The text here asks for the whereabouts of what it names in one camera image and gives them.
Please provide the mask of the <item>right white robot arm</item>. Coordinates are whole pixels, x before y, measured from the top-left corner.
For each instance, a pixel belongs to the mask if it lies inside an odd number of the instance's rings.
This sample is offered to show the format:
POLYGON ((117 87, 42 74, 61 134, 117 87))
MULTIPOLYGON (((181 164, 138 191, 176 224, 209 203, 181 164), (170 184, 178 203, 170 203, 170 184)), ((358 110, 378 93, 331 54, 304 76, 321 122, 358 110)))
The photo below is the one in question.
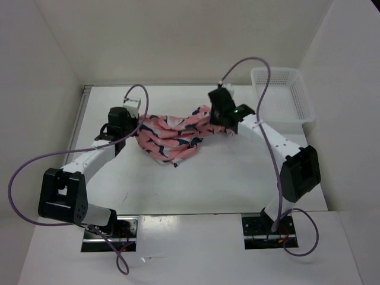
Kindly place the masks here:
POLYGON ((246 138, 272 159, 279 193, 263 209, 260 225, 264 232, 274 233, 281 227, 285 213, 321 182, 318 153, 312 146, 302 147, 259 121, 249 106, 236 106, 227 88, 219 86, 208 97, 211 124, 246 138))

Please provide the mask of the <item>pink shark-print shorts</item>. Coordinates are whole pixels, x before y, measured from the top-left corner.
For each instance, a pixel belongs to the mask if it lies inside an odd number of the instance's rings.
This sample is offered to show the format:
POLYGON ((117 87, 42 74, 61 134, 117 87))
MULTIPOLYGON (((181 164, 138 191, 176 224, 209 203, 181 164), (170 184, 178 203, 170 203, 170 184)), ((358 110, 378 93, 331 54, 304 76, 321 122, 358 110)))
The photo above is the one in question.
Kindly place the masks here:
POLYGON ((180 163, 197 153, 210 135, 232 135, 231 130, 210 122, 211 108, 202 105, 188 117, 147 115, 135 135, 138 145, 161 165, 180 163))

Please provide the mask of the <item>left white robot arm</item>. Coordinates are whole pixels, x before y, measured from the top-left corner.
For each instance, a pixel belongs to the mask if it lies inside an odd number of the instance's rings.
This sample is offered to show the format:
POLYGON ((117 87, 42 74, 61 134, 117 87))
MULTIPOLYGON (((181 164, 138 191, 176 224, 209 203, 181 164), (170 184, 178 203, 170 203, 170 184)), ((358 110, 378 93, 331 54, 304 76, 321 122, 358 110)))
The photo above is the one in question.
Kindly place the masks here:
POLYGON ((126 139, 138 126, 138 107, 113 107, 90 149, 60 169, 45 171, 39 198, 41 217, 75 224, 91 225, 105 237, 119 229, 116 211, 88 202, 87 182, 125 147, 126 139))

